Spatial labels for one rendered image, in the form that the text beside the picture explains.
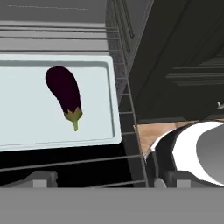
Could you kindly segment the black and white round object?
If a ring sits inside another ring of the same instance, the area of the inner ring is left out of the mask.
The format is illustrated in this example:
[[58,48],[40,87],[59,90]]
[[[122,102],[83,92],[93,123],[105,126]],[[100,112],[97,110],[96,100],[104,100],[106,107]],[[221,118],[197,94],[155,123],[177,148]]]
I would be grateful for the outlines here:
[[224,188],[224,122],[193,122],[158,137],[144,156],[150,186],[165,183],[165,172],[187,171]]

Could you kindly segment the dark purple eggplant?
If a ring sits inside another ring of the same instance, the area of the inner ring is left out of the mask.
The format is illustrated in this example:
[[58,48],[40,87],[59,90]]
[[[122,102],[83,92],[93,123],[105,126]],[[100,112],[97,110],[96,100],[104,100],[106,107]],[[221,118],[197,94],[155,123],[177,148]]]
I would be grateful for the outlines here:
[[74,75],[63,66],[54,66],[45,73],[45,82],[57,98],[64,117],[78,130],[78,121],[82,117],[81,95]]

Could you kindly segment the dark grey oven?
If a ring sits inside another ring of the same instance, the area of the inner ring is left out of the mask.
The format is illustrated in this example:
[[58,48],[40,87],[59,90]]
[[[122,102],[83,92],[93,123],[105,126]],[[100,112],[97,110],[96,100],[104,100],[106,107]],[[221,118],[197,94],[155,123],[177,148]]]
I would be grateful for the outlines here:
[[[48,0],[31,0],[25,2],[22,0],[0,0],[0,26],[24,26],[28,27],[116,27],[119,29],[121,41],[123,46],[123,54],[126,60],[125,72],[128,82],[128,71],[130,65],[129,53],[131,51],[130,39],[133,38],[130,22],[123,19],[125,10],[121,8],[122,0],[91,0],[91,4],[85,6],[79,11],[69,11],[66,8],[53,8],[49,5]],[[95,55],[95,56],[110,56],[107,53],[96,55],[94,53],[82,54],[72,52],[62,52],[62,48],[70,48],[75,46],[77,48],[87,45],[91,46],[94,42],[89,40],[66,40],[66,36],[62,33],[55,33],[55,37],[60,40],[49,38],[50,33],[40,32],[35,34],[28,33],[28,39],[17,38],[14,33],[10,35],[9,39],[0,38],[0,54],[35,54],[35,55]],[[130,84],[125,87],[121,85],[116,87],[118,112],[119,101],[118,93],[120,90],[128,88]],[[46,151],[50,149],[36,149],[36,150],[14,150],[14,151],[0,151],[3,152],[36,152]]]

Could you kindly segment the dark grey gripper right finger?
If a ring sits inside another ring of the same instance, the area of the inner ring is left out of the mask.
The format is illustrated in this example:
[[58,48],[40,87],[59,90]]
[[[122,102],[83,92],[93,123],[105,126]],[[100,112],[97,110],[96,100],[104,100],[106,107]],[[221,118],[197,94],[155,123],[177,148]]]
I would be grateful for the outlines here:
[[164,182],[171,188],[212,188],[216,184],[200,180],[189,171],[166,171]]

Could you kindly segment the black oven door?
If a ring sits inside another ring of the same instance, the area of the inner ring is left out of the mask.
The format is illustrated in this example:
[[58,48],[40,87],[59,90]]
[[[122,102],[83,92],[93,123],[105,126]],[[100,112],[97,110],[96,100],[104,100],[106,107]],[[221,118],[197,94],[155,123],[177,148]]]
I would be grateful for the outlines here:
[[224,0],[155,0],[129,83],[139,123],[224,116]]

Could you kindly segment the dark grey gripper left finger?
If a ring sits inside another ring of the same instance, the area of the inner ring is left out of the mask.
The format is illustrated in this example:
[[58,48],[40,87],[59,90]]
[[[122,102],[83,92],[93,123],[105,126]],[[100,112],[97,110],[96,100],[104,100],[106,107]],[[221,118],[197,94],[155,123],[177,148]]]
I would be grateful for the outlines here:
[[2,188],[56,188],[57,178],[56,171],[34,171],[24,179],[2,185]]

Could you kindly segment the white rectangular baking tray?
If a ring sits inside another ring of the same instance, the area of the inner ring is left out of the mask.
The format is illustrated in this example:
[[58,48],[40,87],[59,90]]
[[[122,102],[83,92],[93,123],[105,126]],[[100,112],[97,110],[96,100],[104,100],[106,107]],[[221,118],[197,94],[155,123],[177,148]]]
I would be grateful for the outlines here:
[[[67,68],[83,115],[75,129],[46,85],[46,71]],[[116,79],[110,56],[0,54],[0,151],[119,144]]]

